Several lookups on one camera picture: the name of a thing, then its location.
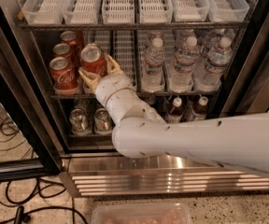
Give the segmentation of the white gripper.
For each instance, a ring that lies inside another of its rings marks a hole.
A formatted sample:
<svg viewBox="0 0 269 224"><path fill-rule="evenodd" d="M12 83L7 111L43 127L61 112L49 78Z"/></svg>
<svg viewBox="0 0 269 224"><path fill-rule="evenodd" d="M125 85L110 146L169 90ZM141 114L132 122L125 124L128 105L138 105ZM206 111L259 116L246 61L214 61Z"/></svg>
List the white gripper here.
<svg viewBox="0 0 269 224"><path fill-rule="evenodd" d="M131 107L135 103L135 89L131 79L121 74L119 64L109 54L105 58L108 76L101 78L80 67L78 72L83 82L90 92L95 92L96 99L103 107Z"/></svg>

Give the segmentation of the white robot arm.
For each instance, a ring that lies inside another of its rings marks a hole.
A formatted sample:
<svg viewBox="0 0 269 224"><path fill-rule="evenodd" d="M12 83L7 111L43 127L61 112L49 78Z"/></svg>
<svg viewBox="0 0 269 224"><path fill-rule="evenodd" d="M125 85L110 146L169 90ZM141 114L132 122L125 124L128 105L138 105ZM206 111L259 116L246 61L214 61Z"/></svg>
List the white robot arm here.
<svg viewBox="0 0 269 224"><path fill-rule="evenodd" d="M167 123L137 96L110 55L106 68L105 77L83 68L78 72L114 121L112 143L121 155L168 154L269 178L269 112Z"/></svg>

